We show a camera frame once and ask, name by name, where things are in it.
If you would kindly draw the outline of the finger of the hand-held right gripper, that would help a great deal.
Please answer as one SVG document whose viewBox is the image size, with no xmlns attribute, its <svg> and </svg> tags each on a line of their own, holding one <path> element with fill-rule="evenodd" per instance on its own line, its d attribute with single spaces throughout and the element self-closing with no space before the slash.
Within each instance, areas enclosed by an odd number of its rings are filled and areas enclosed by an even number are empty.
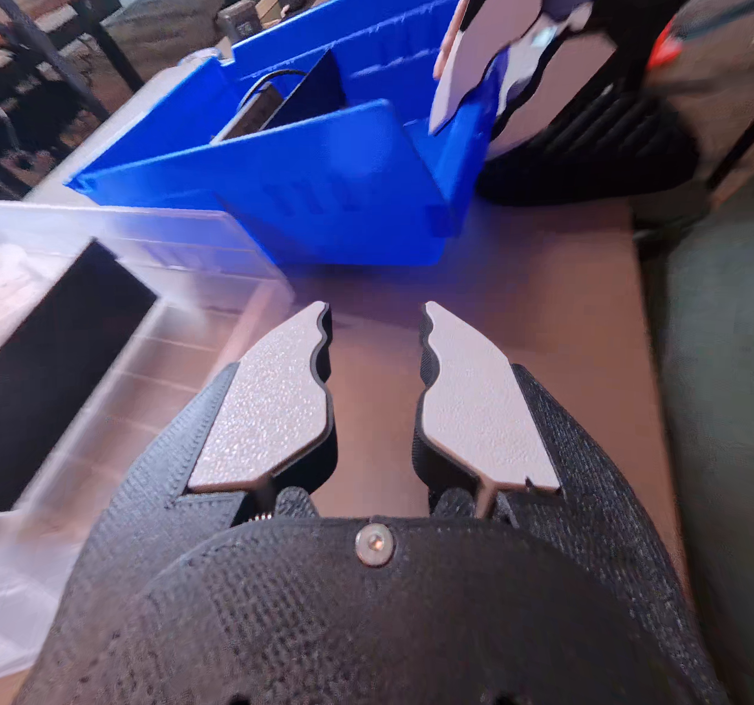
<svg viewBox="0 0 754 705">
<path fill-rule="evenodd" d="M 488 146 L 495 159 L 547 128 L 616 51 L 602 31 L 561 35 L 545 48 L 534 37 L 509 48 Z"/>
<path fill-rule="evenodd" d="M 542 0 L 458 0 L 434 66 L 431 134 L 450 122 L 495 57 L 522 38 L 541 12 Z"/>
</svg>

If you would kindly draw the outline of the black bin divider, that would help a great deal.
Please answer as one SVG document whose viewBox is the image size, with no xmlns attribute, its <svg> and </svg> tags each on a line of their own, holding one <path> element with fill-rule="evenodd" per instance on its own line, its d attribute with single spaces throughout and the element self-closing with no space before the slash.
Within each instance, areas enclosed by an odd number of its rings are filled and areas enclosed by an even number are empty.
<svg viewBox="0 0 754 705">
<path fill-rule="evenodd" d="M 275 109 L 260 131 L 328 115 L 343 110 L 347 106 L 341 72 L 333 49 L 329 48 L 289 96 Z"/>
<path fill-rule="evenodd" d="M 10 511 L 157 299 L 92 239 L 1 350 L 1 511 Z"/>
</svg>

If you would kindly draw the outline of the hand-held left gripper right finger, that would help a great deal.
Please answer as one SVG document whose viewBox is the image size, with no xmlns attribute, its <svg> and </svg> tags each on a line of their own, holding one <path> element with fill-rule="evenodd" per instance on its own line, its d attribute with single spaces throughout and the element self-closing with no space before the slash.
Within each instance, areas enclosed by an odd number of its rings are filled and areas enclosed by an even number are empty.
<svg viewBox="0 0 754 705">
<path fill-rule="evenodd" d="M 430 511 L 449 491 L 492 514 L 500 493 L 559 494 L 561 478 L 504 352 L 438 302 L 421 307 L 412 467 Z"/>
</svg>

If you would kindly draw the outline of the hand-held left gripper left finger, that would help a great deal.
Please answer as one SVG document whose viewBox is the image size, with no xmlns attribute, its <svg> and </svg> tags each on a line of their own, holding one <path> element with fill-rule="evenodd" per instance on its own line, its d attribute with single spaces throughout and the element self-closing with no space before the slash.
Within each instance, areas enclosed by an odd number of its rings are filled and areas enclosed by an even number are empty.
<svg viewBox="0 0 754 705">
<path fill-rule="evenodd" d="M 307 495 L 334 474 L 333 318 L 313 302 L 238 361 L 187 482 L 191 494 L 242 494 L 234 524 L 269 518 L 289 487 Z"/>
</svg>

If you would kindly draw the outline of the blue plastic bin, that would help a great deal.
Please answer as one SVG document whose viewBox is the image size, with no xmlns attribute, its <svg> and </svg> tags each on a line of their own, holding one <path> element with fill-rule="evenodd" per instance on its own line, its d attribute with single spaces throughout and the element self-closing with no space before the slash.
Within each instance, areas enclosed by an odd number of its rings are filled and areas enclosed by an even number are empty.
<svg viewBox="0 0 754 705">
<path fill-rule="evenodd" d="M 432 69 L 458 0 L 331 0 L 200 61 L 65 185 L 103 206 L 224 210 L 278 265 L 432 265 L 463 227 L 489 76 L 437 135 Z M 264 84 L 333 49 L 348 106 L 211 145 Z"/>
</svg>

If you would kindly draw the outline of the clear plastic bin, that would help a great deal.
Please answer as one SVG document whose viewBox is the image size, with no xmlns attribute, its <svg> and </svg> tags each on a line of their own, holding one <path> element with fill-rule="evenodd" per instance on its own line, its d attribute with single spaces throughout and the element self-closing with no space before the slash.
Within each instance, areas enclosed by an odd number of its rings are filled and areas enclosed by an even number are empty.
<svg viewBox="0 0 754 705">
<path fill-rule="evenodd" d="M 25 672 L 88 532 L 128 468 L 182 408 L 293 301 L 227 212 L 2 201 L 2 345 L 98 240 L 157 296 L 45 459 L 2 512 L 2 679 Z"/>
</svg>

